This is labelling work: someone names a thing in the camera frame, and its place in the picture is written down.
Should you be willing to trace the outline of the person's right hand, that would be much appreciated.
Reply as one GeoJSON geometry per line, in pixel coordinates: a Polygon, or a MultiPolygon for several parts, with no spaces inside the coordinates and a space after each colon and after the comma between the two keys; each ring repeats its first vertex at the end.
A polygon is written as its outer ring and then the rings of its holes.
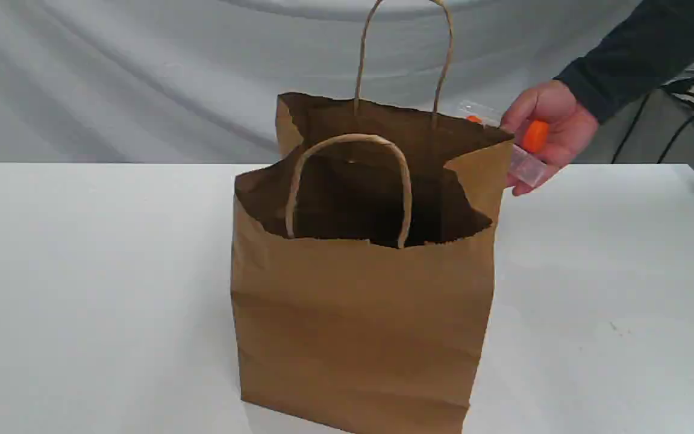
{"type": "Polygon", "coordinates": [[[570,165],[589,146],[599,127],[596,118],[578,103],[570,88],[558,80],[524,90],[504,112],[499,126],[513,134],[516,143],[522,144],[532,121],[549,126],[545,146],[536,154],[537,159],[545,162],[545,173],[535,187],[510,177],[507,187],[513,196],[538,189],[570,165]]]}

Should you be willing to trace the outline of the dark sleeved forearm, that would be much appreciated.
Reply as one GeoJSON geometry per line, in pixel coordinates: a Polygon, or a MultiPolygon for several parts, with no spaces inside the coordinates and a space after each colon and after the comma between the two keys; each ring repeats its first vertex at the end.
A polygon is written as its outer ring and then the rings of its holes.
{"type": "Polygon", "coordinates": [[[694,64],[694,1],[642,1],[557,79],[603,123],[694,64]]]}

